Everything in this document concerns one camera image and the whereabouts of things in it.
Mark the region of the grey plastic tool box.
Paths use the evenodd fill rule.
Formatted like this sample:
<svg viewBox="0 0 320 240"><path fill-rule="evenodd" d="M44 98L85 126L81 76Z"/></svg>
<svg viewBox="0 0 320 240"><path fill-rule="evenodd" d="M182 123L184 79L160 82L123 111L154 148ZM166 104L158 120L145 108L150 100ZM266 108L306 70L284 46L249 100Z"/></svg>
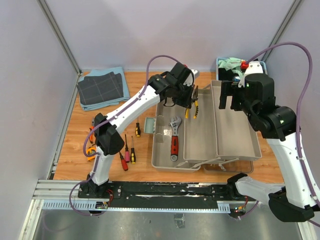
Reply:
<svg viewBox="0 0 320 240"><path fill-rule="evenodd" d="M241 111L219 109L221 81L212 80L198 91L199 112L195 108L185 118L180 106L156 106L153 118L151 165L158 171L192 173L210 164L225 171L228 163L253 162L262 157L257 133ZM172 127L170 119L181 117L178 127L179 151L176 161L171 160Z"/></svg>

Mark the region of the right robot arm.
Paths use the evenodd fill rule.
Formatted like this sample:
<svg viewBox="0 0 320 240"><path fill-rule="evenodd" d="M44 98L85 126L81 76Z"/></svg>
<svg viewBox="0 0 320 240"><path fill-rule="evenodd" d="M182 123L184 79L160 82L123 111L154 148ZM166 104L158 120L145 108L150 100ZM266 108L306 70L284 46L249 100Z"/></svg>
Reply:
<svg viewBox="0 0 320 240"><path fill-rule="evenodd" d="M319 188L311 177L305 176L310 169L302 144L297 143L296 113L276 104L274 80L265 73L249 74L243 83L223 80L219 109L226 108L229 96L230 108L244 112L253 130L266 139L285 185L260 182L239 173L228 179L227 196L232 200L247 196L266 204L282 222L309 221L320 210Z"/></svg>

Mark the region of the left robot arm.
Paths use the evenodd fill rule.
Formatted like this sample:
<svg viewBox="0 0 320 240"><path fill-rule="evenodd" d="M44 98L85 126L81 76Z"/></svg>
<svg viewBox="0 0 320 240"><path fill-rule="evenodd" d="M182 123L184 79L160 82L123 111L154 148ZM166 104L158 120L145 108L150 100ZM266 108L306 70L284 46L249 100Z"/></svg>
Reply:
<svg viewBox="0 0 320 240"><path fill-rule="evenodd" d="M107 115L94 118L95 152L93 167L79 187L87 198L102 198L107 193L110 168L114 157L123 149L121 134L142 113L162 101L190 108L195 80L199 71L177 62L170 71L148 76L141 90L126 103Z"/></svg>

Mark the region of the yellow handled pliers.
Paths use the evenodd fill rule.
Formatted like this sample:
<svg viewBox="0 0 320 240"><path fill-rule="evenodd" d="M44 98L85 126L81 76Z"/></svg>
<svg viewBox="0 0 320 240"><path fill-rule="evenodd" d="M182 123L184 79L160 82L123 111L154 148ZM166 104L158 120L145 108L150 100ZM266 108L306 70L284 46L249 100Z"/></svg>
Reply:
<svg viewBox="0 0 320 240"><path fill-rule="evenodd" d="M199 103L198 103L198 95L199 95L199 86L197 85L194 88L192 97L191 97L191 103L195 105L195 113L193 115L193 119L196 119L199 113ZM185 110L184 114L185 119L189 118L189 108Z"/></svg>

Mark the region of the red handled adjustable wrench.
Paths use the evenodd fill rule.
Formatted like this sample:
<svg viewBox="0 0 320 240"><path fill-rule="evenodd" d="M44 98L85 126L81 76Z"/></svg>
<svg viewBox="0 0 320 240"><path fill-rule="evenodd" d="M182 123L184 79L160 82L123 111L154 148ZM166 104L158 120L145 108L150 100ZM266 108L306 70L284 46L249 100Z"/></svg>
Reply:
<svg viewBox="0 0 320 240"><path fill-rule="evenodd" d="M178 160L179 155L179 138L178 138L178 129L181 124L182 120L179 116L171 117L169 125L172 129L171 134L171 145L170 145L170 159L173 162Z"/></svg>

